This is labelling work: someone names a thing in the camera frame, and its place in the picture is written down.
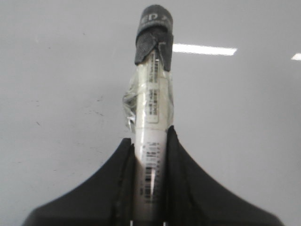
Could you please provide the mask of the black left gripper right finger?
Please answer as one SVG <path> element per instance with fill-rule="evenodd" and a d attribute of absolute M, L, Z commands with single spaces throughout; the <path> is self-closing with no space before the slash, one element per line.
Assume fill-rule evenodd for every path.
<path fill-rule="evenodd" d="M 245 201 L 207 174 L 167 133 L 167 210 L 171 226 L 280 226 L 281 220 Z"/>

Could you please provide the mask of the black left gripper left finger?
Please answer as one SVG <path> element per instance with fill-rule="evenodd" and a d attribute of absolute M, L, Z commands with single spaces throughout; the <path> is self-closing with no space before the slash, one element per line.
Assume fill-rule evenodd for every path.
<path fill-rule="evenodd" d="M 128 226 L 134 170 L 134 146 L 124 138 L 97 172 L 65 195 L 34 209 L 23 225 Z"/>

